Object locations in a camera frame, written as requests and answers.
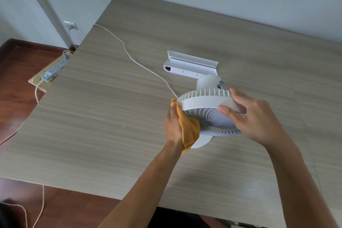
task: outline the yellow microfiber cloth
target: yellow microfiber cloth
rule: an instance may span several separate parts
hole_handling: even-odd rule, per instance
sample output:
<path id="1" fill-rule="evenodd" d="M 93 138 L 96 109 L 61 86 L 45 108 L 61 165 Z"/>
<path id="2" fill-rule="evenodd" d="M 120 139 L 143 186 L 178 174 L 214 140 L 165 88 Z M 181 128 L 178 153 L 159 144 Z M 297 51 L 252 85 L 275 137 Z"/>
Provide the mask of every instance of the yellow microfiber cloth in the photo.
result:
<path id="1" fill-rule="evenodd" d="M 188 118 L 181 106 L 177 103 L 177 99 L 173 98 L 171 101 L 172 105 L 177 105 L 177 114 L 179 116 L 179 124 L 182 127 L 183 133 L 183 151 L 182 155 L 187 152 L 191 146 L 195 143 L 195 141 L 199 138 L 199 120 L 195 118 Z"/>

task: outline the brown baseboard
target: brown baseboard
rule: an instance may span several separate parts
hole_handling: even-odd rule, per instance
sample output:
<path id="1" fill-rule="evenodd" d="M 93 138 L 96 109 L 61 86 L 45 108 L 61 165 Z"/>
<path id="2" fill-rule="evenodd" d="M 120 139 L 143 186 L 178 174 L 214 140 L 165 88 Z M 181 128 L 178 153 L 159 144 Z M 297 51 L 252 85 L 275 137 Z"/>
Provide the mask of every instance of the brown baseboard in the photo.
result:
<path id="1" fill-rule="evenodd" d="M 0 61 L 2 61 L 3 58 L 5 58 L 9 53 L 11 53 L 15 49 L 15 47 L 45 51 L 48 53 L 58 53 L 58 54 L 62 54 L 62 52 L 66 50 L 66 48 L 62 48 L 62 47 L 56 47 L 56 46 L 51 46 L 51 45 L 46 45 L 46 44 L 39 44 L 39 43 L 32 43 L 32 42 L 17 40 L 17 39 L 9 39 L 0 47 Z M 72 46 L 69 50 L 75 51 L 76 49 Z"/>
<path id="2" fill-rule="evenodd" d="M 9 39 L 0 47 L 0 62 L 15 48 L 15 43 Z"/>

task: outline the person's left hand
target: person's left hand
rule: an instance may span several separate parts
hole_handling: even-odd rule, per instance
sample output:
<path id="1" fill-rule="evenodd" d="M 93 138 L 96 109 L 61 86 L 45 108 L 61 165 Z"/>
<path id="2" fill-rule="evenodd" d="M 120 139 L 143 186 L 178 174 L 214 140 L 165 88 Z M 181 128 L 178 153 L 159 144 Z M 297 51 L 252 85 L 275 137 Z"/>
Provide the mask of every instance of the person's left hand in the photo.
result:
<path id="1" fill-rule="evenodd" d="M 182 127 L 179 124 L 178 119 L 177 106 L 173 105 L 172 108 L 170 107 L 164 121 L 165 137 L 167 143 L 175 144 L 177 146 L 182 145 L 183 147 Z"/>

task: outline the floor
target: floor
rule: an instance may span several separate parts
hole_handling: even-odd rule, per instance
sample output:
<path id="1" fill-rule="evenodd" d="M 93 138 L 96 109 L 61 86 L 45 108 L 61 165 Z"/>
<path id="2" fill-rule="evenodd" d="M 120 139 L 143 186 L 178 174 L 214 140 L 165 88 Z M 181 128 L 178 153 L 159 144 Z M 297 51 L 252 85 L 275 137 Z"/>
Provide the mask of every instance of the floor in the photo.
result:
<path id="1" fill-rule="evenodd" d="M 13 134 L 36 106 L 35 87 L 28 83 L 42 68 L 58 58 L 48 53 L 17 47 L 0 64 L 0 142 Z M 0 145 L 1 151 L 8 142 Z M 23 205 L 29 227 L 36 221 L 42 205 L 42 186 L 0 177 L 0 201 Z M 96 228 L 119 200 L 45 186 L 45 209 L 36 228 Z M 23 227 L 23 210 L 13 207 Z M 223 228 L 212 217 L 202 217 L 212 228 Z"/>

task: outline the tabletop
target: tabletop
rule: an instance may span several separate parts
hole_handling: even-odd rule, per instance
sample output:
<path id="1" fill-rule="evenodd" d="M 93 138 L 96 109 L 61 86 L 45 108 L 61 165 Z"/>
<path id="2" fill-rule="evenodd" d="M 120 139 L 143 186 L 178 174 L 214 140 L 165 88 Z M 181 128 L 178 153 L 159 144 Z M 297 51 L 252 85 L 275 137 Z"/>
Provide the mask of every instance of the tabletop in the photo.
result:
<path id="1" fill-rule="evenodd" d="M 196 79 L 163 69 L 172 50 L 218 61 L 226 87 L 270 102 L 333 215 L 342 218 L 342 46 L 161 0 L 112 0 L 97 24 L 177 95 Z M 122 199 L 165 144 L 163 80 L 93 26 L 0 156 L 0 175 Z M 160 206 L 285 227 L 266 150 L 214 137 L 177 163 Z"/>

